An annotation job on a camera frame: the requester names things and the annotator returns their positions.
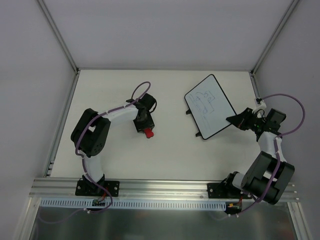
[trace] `perforated metal strip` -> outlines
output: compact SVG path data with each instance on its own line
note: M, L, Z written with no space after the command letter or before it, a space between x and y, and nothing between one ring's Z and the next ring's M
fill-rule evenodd
M58 208L91 208L100 209L103 206L93 206L93 199L79 198L42 198L42 207ZM131 200L115 199L112 209L144 209L144 210L197 210L225 211L226 203L221 201L181 201L181 200Z

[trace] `table surface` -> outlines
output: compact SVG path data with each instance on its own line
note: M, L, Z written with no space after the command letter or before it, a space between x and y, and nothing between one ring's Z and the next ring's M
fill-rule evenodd
M106 178L162 180L222 180L229 173L245 173L260 152L252 131L229 126L208 140L186 115L185 94L214 74L234 110L254 108L254 90L248 72L82 70L56 154L51 177L80 178L80 157L71 133L87 108L101 112L121 106L144 81L157 100L152 114L154 137L137 133L132 121L112 128L101 154ZM137 96L144 90L141 87Z

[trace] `red object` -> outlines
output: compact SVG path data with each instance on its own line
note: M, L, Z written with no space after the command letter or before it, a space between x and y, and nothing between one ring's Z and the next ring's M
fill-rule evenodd
M145 130L143 130L146 138L149 139L151 137L153 137L155 134L152 132L151 128L146 128Z

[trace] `white wall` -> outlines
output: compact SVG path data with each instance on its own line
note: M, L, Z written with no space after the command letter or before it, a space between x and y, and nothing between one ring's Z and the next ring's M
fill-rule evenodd
M13 238L74 73L34 0L0 7L0 232Z
M288 162L295 165L294 181L314 239L320 239L319 13L318 0L302 0L257 73L261 96L287 93L305 106L304 125L284 137L283 151ZM282 132L299 123L301 109L294 101L277 97L267 103L287 113Z
M292 0L45 0L80 68L251 70Z

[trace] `white tabletop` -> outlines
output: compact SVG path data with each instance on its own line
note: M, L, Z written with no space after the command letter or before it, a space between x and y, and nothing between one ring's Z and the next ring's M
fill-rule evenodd
M154 137L137 133L132 121L112 128L101 154L106 178L162 180L222 180L229 173L245 173L260 152L252 131L229 126L209 140L186 115L185 94L214 74L234 110L254 108L254 91L248 72L82 70L67 116L51 177L80 178L80 157L75 155L71 133L84 110L101 112L121 106L144 81L157 100L152 114Z

